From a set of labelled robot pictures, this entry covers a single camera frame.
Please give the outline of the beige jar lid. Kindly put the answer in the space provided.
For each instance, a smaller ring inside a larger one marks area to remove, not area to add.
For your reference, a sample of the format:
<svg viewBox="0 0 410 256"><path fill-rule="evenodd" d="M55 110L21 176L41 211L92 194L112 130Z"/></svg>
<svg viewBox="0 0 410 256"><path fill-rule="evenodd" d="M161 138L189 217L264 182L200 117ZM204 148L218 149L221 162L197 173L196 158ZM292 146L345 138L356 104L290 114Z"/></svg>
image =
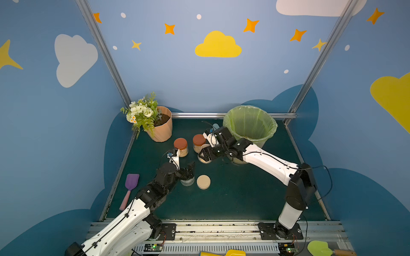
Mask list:
<svg viewBox="0 0 410 256"><path fill-rule="evenodd" d="M197 178L196 184L200 189L205 190L205 189L208 189L210 187L211 180L210 180L209 176L201 175Z"/></svg>

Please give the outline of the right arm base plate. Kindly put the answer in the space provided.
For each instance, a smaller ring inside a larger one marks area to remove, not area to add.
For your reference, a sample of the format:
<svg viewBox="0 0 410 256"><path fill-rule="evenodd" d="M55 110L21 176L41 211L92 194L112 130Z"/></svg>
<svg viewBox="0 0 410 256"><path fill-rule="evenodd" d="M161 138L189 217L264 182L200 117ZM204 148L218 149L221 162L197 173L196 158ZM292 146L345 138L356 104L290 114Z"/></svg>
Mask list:
<svg viewBox="0 0 410 256"><path fill-rule="evenodd" d="M292 229L287 229L279 223L257 224L262 240L302 240L303 234L299 224L295 224Z"/></svg>

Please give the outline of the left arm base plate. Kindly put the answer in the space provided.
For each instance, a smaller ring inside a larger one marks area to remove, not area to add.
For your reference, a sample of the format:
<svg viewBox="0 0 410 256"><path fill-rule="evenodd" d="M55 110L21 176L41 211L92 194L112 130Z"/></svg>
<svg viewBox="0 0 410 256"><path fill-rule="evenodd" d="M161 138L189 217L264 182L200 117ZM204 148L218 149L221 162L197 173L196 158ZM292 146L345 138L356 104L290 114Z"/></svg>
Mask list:
<svg viewBox="0 0 410 256"><path fill-rule="evenodd" d="M161 227L153 230L152 238L156 241L174 241L176 236L176 227L174 223L162 223Z"/></svg>

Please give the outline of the beige lid oatmeal jar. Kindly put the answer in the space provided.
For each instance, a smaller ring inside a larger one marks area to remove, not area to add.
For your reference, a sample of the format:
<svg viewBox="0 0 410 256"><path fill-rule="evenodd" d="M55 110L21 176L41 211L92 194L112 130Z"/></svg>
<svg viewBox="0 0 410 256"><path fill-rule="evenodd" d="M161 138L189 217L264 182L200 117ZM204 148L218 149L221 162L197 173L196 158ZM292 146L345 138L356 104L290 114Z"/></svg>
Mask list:
<svg viewBox="0 0 410 256"><path fill-rule="evenodd" d="M209 156L209 152L208 152L208 147L210 147L210 144L204 144L201 146L200 151L198 153L198 160L201 163L204 164L209 164L212 162L212 159Z"/></svg>

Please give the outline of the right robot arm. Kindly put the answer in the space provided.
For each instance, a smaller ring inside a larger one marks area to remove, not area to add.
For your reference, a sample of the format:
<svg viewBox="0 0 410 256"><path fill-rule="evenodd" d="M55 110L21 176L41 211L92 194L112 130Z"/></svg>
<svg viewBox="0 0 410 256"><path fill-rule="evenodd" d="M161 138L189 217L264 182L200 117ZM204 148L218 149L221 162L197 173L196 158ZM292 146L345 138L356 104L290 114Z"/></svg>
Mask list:
<svg viewBox="0 0 410 256"><path fill-rule="evenodd" d="M228 128L207 129L202 136L208 147L199 152L199 158L209 162L227 156L255 165L276 177L285 186L286 203L275 222L273 233L279 239L287 239L304 210L309 208L317 191L312 167L285 161L258 147L246 138L236 139Z"/></svg>

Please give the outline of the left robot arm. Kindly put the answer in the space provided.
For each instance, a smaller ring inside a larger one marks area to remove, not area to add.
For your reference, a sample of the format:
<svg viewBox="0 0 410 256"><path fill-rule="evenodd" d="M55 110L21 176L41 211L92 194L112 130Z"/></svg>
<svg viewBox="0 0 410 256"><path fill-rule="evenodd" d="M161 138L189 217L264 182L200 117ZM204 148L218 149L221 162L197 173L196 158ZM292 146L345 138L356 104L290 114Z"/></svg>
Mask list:
<svg viewBox="0 0 410 256"><path fill-rule="evenodd" d="M153 212L180 180L194 178L195 163L180 168L176 161L162 164L155 178L143 187L111 223L83 244L74 242L66 256L120 256L136 244L158 237L162 221Z"/></svg>

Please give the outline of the clear oatmeal jar front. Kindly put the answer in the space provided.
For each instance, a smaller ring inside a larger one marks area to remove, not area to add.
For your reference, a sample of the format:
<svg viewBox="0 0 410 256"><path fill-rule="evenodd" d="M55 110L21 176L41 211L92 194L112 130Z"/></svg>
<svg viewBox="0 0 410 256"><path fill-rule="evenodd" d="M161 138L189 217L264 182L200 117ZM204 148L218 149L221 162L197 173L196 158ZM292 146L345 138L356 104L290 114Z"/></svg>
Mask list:
<svg viewBox="0 0 410 256"><path fill-rule="evenodd" d="M180 182L183 186L189 187L189 186L194 184L195 177L192 177L192 178L189 178L189 179L186 179L186 180L181 179Z"/></svg>

